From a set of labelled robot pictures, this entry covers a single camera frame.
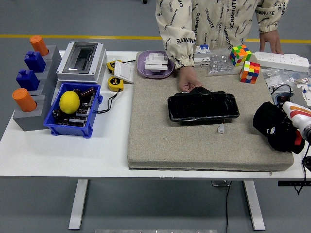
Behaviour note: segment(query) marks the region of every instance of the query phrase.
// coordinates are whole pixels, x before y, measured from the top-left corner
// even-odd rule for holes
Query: yellow floor line
[[[0,38],[30,38],[31,34],[0,34]],[[108,40],[162,40],[160,36],[114,36],[114,35],[41,35],[49,39],[108,39]],[[259,42],[259,39],[249,38],[247,42]],[[311,40],[281,39],[281,43],[311,44]]]

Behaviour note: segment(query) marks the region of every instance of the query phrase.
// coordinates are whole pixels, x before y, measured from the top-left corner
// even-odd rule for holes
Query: person
[[[270,43],[272,53],[283,54],[277,23],[288,0],[157,0],[155,16],[168,57],[179,69],[178,89],[190,92],[203,86],[194,69],[196,45],[211,50],[242,45],[256,13],[260,51]]]

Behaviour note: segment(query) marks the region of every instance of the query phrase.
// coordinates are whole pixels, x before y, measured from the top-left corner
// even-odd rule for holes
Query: yellow tape measure
[[[112,62],[107,63],[107,68],[108,68],[109,74],[113,74],[115,72],[115,63],[116,63],[116,61],[112,61]]]
[[[110,91],[123,91],[124,82],[122,79],[112,76],[108,79],[108,88]]]

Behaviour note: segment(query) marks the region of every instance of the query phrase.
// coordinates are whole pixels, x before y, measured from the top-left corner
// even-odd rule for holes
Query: table
[[[108,61],[135,60],[137,52],[108,51]],[[108,98],[113,96],[104,74],[99,110],[106,109]],[[106,114],[97,115],[90,139],[60,135],[50,130],[24,132],[11,118],[0,141],[0,177],[63,177],[78,179],[70,229],[79,229],[88,179],[144,178],[144,179],[205,179],[244,181],[253,226],[264,230],[254,179],[301,180],[304,178],[301,160],[307,146],[294,164],[282,172],[182,171],[182,170],[129,170],[127,164],[128,133],[130,127],[133,86],[125,84],[124,91],[113,100]],[[307,180],[311,173],[307,170]]]

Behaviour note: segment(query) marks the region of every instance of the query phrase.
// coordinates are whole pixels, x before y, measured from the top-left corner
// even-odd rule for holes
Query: purple tray
[[[137,60],[137,70],[138,72],[146,77],[146,78],[150,78],[150,79],[164,79],[168,76],[170,76],[170,74],[173,72],[174,69],[174,62],[172,62],[170,59],[168,59],[168,63],[167,63],[167,70],[162,70],[159,73],[154,73],[148,69],[145,69],[145,61],[147,56],[149,56],[150,53],[162,53],[165,56],[167,56],[165,51],[154,51],[154,50],[147,50],[145,52],[142,52]]]

